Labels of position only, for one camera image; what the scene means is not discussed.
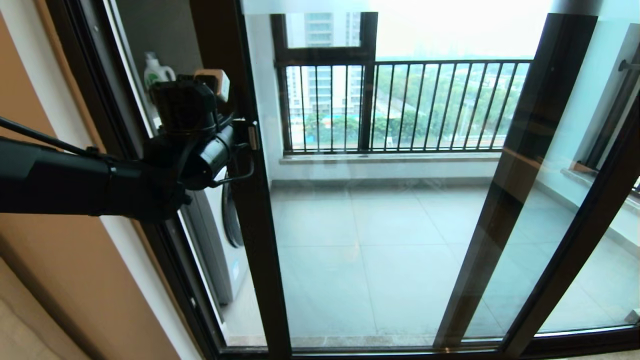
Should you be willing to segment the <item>dark window frame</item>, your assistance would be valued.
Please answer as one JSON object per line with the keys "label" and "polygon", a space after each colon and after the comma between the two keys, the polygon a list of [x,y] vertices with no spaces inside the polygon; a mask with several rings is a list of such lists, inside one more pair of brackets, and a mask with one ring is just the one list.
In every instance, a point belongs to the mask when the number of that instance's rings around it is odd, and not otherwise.
{"label": "dark window frame", "polygon": [[[287,44],[287,14],[271,14],[270,30],[274,48],[274,68],[278,80],[282,153],[287,155],[365,153],[371,149],[378,15],[362,14],[358,47],[290,48]],[[363,67],[359,116],[321,119],[318,114],[290,115],[286,68],[302,66]]]}

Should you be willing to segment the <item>dark brown fixed glass door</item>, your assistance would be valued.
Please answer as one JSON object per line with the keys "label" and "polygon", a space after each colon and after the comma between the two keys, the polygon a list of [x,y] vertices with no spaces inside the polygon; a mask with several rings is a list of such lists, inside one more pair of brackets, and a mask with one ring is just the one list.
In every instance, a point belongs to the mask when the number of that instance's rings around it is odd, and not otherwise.
{"label": "dark brown fixed glass door", "polygon": [[640,19],[547,16],[502,155],[435,337],[438,350],[515,356],[538,334],[587,335],[640,323],[640,179],[633,102],[582,203],[561,191],[582,164],[640,44]]}

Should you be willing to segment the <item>grey high-rise building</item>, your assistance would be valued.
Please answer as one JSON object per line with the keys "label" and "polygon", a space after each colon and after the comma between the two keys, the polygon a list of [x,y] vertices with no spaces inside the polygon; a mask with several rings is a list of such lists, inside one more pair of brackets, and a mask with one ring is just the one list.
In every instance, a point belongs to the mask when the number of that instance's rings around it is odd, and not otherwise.
{"label": "grey high-rise building", "polygon": [[[359,47],[361,25],[358,12],[286,14],[286,44],[291,49]],[[286,68],[290,116],[358,117],[363,72],[360,64]]]}

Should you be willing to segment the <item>white detergent bottle green label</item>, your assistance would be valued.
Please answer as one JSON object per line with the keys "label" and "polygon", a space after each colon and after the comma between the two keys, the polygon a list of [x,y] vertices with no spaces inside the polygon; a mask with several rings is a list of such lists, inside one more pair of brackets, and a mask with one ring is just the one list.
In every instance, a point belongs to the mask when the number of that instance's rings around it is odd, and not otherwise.
{"label": "white detergent bottle green label", "polygon": [[153,51],[144,53],[145,69],[143,73],[143,82],[145,89],[148,91],[153,84],[158,82],[171,82],[177,79],[173,68],[160,64],[157,55]]}

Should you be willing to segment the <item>grey stone window sill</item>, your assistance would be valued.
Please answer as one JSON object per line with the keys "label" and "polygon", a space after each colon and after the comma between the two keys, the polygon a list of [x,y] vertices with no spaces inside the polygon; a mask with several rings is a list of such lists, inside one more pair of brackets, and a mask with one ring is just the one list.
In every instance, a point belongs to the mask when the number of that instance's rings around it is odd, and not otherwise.
{"label": "grey stone window sill", "polygon": [[459,163],[498,161],[502,152],[318,153],[286,155],[281,166],[391,163]]}
{"label": "grey stone window sill", "polygon": [[[563,198],[576,205],[580,205],[594,184],[595,175],[597,174],[593,171],[581,172],[569,168],[562,168],[560,173],[562,173],[562,177],[567,180],[569,185],[564,186],[562,190],[558,190],[557,192]],[[631,186],[631,191],[626,197],[622,207],[626,211],[640,217],[640,192],[638,192],[637,189],[640,189],[640,178]]]}

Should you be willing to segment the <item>long black balcony railing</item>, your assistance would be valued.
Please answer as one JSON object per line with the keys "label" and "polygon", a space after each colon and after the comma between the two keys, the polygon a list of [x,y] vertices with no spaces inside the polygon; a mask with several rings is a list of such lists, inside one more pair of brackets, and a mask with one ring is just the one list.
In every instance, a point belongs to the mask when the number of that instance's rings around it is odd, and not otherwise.
{"label": "long black balcony railing", "polygon": [[530,59],[375,61],[368,152],[500,152]]}

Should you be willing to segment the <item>short black balcony railing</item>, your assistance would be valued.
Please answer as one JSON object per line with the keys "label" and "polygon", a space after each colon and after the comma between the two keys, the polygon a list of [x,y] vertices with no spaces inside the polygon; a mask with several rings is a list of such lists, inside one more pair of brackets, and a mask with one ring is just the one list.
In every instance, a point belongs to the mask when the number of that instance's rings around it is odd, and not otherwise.
{"label": "short black balcony railing", "polygon": [[605,158],[626,121],[627,105],[633,102],[637,94],[635,88],[640,80],[640,44],[630,60],[624,58],[619,62],[615,75],[621,75],[621,80],[615,87],[614,96],[609,101],[608,112],[596,133],[593,145],[585,160],[582,161],[586,174],[592,177],[595,177],[604,165]]}

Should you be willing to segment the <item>white front-load washing machine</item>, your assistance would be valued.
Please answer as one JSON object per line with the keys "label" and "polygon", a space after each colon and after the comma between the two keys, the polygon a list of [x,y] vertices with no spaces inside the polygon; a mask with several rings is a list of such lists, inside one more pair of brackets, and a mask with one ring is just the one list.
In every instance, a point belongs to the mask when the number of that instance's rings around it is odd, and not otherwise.
{"label": "white front-load washing machine", "polygon": [[199,262],[213,286],[219,305],[230,305],[238,296],[249,271],[242,229],[231,183],[188,191],[192,199],[185,211]]}

